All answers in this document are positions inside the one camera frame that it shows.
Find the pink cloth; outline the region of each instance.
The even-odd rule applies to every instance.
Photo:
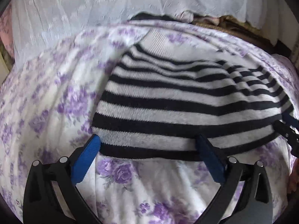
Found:
[[[11,23],[11,4],[7,6],[0,18],[0,38],[9,55],[14,58],[13,30]]]

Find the purple floral fabric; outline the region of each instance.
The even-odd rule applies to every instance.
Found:
[[[283,86],[298,118],[299,79],[292,65],[238,38],[164,21],[88,29],[61,40],[22,69],[13,68],[0,88],[0,193],[20,220],[31,163],[36,159],[55,162],[88,140],[95,108],[113,67],[152,28],[158,28],[170,44],[213,48],[256,61]],[[277,218],[286,205],[286,182],[294,161],[285,140],[277,138],[236,157],[249,164],[263,161],[273,195],[273,218]],[[191,224],[219,184],[202,162],[98,154],[77,188],[103,223]],[[224,217],[232,213],[241,190],[242,183]]]

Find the striped garment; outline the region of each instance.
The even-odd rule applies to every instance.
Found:
[[[275,139],[271,124],[292,111],[253,60],[170,44],[153,30],[113,70],[92,126],[104,155],[196,160],[198,134],[233,155]]]

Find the silver screw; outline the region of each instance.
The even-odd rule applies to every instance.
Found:
[[[59,159],[59,161],[60,161],[61,163],[65,163],[67,160],[68,160],[68,158],[67,158],[66,156],[63,156],[63,157],[61,157],[61,158]]]
[[[237,159],[235,159],[233,156],[231,156],[228,161],[231,163],[237,163]]]
[[[263,167],[263,166],[264,166],[264,164],[263,164],[261,161],[257,161],[257,165],[258,165],[259,167]]]
[[[39,160],[35,160],[35,161],[32,163],[32,165],[33,165],[34,167],[36,167],[38,164],[39,164]]]

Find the pink fabric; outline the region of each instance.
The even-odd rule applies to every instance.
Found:
[[[9,55],[14,58],[15,52],[13,48],[13,30],[11,23],[11,4],[7,6],[0,18],[0,38]]]

